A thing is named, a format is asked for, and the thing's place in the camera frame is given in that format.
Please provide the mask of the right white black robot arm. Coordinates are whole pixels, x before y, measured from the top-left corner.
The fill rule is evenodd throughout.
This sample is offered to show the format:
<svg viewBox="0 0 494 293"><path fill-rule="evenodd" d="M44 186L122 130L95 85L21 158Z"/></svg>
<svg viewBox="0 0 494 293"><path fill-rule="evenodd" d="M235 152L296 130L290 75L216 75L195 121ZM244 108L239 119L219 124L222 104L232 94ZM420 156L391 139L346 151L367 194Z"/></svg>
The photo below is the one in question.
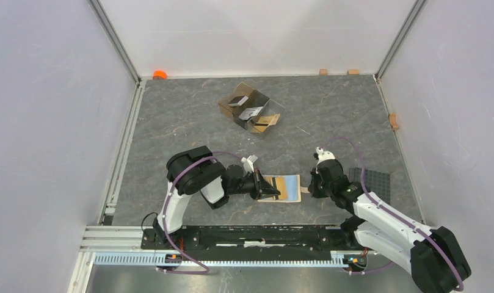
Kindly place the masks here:
<svg viewBox="0 0 494 293"><path fill-rule="evenodd" d="M313 197L329 197L351 213L341 225L341 243L348 249L374 250L408 272L421 292L462 291L472 274L454 235L412 220L350 181L336 159L321 159L311 171Z"/></svg>

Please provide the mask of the beige leather card holder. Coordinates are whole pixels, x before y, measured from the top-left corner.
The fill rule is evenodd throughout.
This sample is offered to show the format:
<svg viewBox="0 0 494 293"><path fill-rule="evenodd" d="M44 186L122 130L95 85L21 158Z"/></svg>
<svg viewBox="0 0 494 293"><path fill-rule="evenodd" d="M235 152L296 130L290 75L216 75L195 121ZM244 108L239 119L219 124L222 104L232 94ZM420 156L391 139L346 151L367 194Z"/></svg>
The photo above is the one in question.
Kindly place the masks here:
<svg viewBox="0 0 494 293"><path fill-rule="evenodd" d="M302 194L310 194L307 187L301 186L300 175L266 175L264 179L280 194L259 199L259 203L300 203Z"/></svg>

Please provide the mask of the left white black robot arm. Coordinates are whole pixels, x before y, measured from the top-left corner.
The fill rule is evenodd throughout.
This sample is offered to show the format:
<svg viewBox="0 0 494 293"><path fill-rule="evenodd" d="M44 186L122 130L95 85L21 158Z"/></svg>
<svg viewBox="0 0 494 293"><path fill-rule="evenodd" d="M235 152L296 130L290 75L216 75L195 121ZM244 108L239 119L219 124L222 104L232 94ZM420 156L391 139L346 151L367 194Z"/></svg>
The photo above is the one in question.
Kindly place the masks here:
<svg viewBox="0 0 494 293"><path fill-rule="evenodd" d="M237 158L240 165L224 167L207 146L199 146L172 156L166 163L167 195L162 210L153 222L156 240L164 248L175 247L180 240L183 215L195 194L217 209L231 195L249 194L253 200L279 196L281 192L254 166L255 155Z"/></svg>

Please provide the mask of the gold VIP card stack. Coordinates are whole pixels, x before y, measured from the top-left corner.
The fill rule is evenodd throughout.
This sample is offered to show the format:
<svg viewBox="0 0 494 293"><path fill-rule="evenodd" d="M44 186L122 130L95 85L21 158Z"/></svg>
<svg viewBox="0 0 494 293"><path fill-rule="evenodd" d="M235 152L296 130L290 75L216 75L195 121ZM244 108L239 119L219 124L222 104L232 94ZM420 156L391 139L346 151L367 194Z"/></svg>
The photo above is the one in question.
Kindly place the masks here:
<svg viewBox="0 0 494 293"><path fill-rule="evenodd" d="M260 117L253 125L251 132L255 134L261 134L266 132L269 128L276 125L280 118L280 114L273 114L269 116Z"/></svg>

